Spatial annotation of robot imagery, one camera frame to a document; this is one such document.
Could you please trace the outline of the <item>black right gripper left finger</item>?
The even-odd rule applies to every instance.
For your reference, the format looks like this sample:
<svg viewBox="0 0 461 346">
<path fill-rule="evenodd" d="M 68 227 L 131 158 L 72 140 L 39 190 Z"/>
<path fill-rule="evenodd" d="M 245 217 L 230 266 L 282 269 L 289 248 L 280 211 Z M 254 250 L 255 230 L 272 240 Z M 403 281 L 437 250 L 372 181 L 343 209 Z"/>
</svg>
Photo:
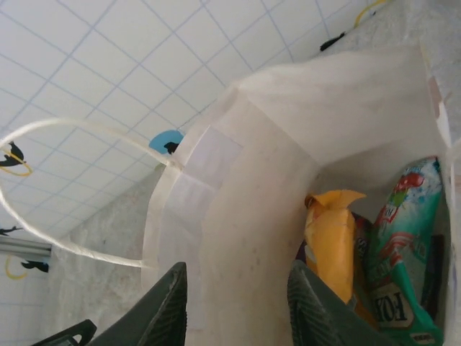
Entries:
<svg viewBox="0 0 461 346">
<path fill-rule="evenodd" d="M 184 345 L 187 331 L 187 265 L 178 262 L 90 345 Z"/>
</svg>

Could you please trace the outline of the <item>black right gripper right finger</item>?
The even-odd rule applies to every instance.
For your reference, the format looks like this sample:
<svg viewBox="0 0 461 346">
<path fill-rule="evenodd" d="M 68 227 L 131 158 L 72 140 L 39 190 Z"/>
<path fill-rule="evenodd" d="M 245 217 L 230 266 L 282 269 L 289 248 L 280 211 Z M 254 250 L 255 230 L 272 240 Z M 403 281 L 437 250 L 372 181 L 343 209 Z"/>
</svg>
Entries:
<svg viewBox="0 0 461 346">
<path fill-rule="evenodd" d="M 287 281 L 294 345 L 392 345 L 357 316 L 304 262 L 295 260 Z"/>
</svg>

